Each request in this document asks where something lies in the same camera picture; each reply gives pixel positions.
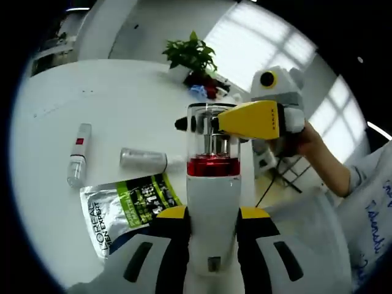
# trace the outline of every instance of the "person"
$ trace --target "person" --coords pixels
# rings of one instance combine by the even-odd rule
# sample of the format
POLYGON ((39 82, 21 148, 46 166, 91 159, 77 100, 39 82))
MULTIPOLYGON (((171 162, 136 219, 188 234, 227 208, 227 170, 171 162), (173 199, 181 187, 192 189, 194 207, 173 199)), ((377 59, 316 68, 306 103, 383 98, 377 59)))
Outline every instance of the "person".
POLYGON ((392 243, 392 141, 352 166, 341 164, 306 121, 295 142, 327 187, 344 198, 336 208, 359 289, 392 243))

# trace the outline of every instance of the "white shirt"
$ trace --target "white shirt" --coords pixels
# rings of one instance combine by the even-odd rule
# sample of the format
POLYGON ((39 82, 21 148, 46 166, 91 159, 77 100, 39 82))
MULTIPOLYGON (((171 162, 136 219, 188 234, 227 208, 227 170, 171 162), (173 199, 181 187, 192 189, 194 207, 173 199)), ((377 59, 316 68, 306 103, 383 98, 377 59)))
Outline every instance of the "white shirt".
POLYGON ((392 244, 392 141, 349 169, 350 195, 337 213, 356 290, 392 244))

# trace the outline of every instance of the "red liquid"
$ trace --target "red liquid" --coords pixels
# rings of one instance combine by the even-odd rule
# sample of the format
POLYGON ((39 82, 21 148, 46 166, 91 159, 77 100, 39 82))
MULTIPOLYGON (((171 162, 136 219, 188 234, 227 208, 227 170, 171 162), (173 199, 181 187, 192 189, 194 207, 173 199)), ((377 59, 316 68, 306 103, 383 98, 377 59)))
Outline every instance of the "red liquid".
POLYGON ((187 163, 190 176, 236 176, 239 175, 238 158, 215 155, 197 156, 187 163))

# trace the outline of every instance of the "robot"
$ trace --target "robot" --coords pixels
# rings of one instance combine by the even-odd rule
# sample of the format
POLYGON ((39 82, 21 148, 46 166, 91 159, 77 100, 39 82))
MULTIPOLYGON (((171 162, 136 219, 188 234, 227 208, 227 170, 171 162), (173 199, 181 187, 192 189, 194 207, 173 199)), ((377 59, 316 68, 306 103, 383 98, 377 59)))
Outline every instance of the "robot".
POLYGON ((187 206, 162 211, 109 256, 102 274, 69 292, 180 294, 187 272, 217 279, 238 260, 247 294, 348 293, 350 281, 324 275, 322 259, 281 235, 265 210, 239 207, 241 139, 301 132, 300 87, 298 72, 273 67, 255 74, 253 102, 190 105, 176 122, 188 133, 187 206))

